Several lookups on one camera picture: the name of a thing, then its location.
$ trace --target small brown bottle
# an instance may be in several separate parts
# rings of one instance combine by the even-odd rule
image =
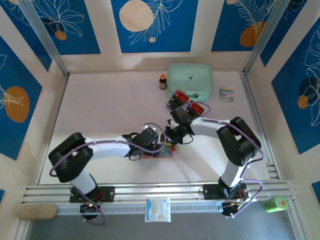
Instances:
[[[162,90],[167,88],[167,79],[166,79],[166,75],[165,74],[161,74],[161,76],[160,76],[159,87]]]

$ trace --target metal pole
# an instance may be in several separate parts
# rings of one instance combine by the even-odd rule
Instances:
[[[286,10],[290,0],[273,0],[277,1],[277,3],[274,6],[274,9],[272,10],[268,20],[266,21],[265,27],[263,28],[262,33],[260,34],[260,37],[258,38],[255,46],[253,47],[253,50],[251,52],[250,58],[247,61],[245,68],[244,68],[244,74],[247,75],[257,59],[260,57],[262,51],[264,50],[267,42],[269,41],[272,33],[274,32],[279,20],[281,19],[284,11]]]
[[[60,72],[67,79],[68,78],[67,69],[60,58],[60,54],[54,42],[52,41],[49,33],[47,32],[45,26],[43,25],[32,3],[29,0],[17,0],[17,3],[22,13],[25,15],[25,18],[28,20],[33,31],[35,32],[40,42],[42,43],[43,47],[51,57],[52,61],[55,62]]]

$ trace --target mint green case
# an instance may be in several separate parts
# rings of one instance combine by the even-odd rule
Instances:
[[[213,89],[212,69],[201,63],[172,63],[168,69],[167,85],[169,99],[180,90],[191,100],[205,102]]]

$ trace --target orange circle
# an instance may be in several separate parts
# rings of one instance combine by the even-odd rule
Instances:
[[[57,39],[59,39],[59,40],[61,40],[61,41],[64,41],[64,40],[66,40],[67,39],[67,34],[64,32],[64,31],[56,31],[55,33],[54,33],[54,35],[55,35],[55,37],[57,38]]]
[[[308,98],[305,95],[301,95],[296,103],[300,109],[306,109],[308,107]]]
[[[19,86],[12,86],[4,94],[7,116],[16,123],[23,123],[29,114],[30,102],[27,92]]]
[[[240,44],[243,47],[253,47],[264,29],[266,23],[264,21],[259,21],[254,25],[247,27],[240,36]]]

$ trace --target white table surface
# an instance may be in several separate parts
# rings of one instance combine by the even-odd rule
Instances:
[[[159,89],[162,73],[166,74],[165,71],[71,74],[49,152],[75,132],[104,139],[141,132],[147,122],[164,128],[170,114],[166,108],[167,93]],[[207,102],[212,110],[206,117],[226,120],[239,116],[257,133],[239,72],[213,71],[212,75],[213,92]],[[219,101],[220,86],[233,86],[234,102]],[[130,161],[127,157],[108,157],[89,162],[85,170],[101,184],[210,182],[219,179],[227,162],[218,139],[195,136],[193,143],[177,145],[172,158]],[[49,176],[51,167],[47,159],[41,185],[59,183],[58,178]],[[244,176],[270,179],[265,162],[252,164]]]

